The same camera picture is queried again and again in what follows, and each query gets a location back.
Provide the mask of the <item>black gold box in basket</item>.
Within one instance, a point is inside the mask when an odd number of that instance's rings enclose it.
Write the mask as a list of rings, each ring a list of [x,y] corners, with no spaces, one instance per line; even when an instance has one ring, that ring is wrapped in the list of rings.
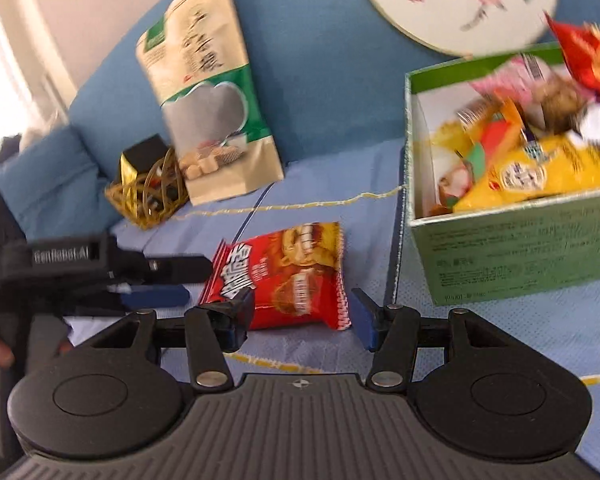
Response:
[[[120,155],[119,181],[128,184],[141,174],[148,174],[168,149],[169,147],[158,134],[130,146]]]

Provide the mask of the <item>orange green snack packet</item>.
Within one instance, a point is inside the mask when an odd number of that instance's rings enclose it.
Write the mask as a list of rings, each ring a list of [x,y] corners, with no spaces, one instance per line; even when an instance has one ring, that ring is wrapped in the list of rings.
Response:
[[[431,138],[457,160],[437,183],[437,203],[430,214],[447,214],[486,175],[494,162],[524,140],[524,121],[511,99],[478,99],[462,108]]]

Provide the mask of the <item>red orange snack bag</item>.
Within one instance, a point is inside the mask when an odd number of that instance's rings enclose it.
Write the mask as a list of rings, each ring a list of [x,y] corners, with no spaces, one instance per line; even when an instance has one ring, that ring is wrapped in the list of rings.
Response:
[[[571,25],[545,15],[556,37],[572,78],[581,86],[600,94],[600,25]]]

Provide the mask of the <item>large beige green snack bag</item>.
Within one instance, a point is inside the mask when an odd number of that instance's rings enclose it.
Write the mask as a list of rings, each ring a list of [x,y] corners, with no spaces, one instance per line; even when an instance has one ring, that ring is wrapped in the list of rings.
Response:
[[[283,180],[233,0],[173,0],[136,44],[194,205]]]

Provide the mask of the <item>red chips snack bag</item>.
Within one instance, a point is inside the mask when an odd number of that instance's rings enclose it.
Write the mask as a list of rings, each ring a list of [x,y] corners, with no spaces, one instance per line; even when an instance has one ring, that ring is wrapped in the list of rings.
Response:
[[[232,300],[254,291],[253,330],[322,323],[351,326],[342,278],[338,222],[303,223],[233,244],[219,244],[200,301]]]

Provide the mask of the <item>green white cardboard box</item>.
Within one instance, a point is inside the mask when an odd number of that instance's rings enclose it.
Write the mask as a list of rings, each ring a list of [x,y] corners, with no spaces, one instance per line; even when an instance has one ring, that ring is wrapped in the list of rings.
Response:
[[[600,188],[543,196],[501,208],[442,214],[430,134],[475,99],[470,82],[513,52],[450,61],[406,74],[401,236],[419,254],[437,306],[501,300],[600,280]]]

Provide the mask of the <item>woven gold wicker basket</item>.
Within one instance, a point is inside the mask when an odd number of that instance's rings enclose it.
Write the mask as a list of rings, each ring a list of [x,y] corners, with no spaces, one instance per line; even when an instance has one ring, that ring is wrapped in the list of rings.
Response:
[[[122,217],[142,230],[169,220],[189,201],[174,148],[168,148],[146,174],[128,183],[111,183],[104,194]]]

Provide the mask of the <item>pink snack packet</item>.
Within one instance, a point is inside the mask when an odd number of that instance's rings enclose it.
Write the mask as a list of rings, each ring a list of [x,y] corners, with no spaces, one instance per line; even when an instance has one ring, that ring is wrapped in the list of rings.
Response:
[[[546,85],[555,76],[554,70],[543,60],[521,53],[469,84],[482,96],[509,98],[522,106],[530,106],[541,103]]]

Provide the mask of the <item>blue throw pillow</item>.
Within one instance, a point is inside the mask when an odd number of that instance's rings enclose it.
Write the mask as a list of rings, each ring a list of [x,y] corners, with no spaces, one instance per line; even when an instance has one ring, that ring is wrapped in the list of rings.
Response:
[[[0,192],[28,240],[97,234],[121,220],[108,202],[108,180],[70,126],[0,166]]]

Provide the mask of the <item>yellow snack packet in box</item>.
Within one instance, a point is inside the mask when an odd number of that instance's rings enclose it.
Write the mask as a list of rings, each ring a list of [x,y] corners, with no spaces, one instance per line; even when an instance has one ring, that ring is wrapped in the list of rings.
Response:
[[[486,170],[455,212],[500,208],[600,188],[600,148],[577,133],[548,136],[510,151]]]

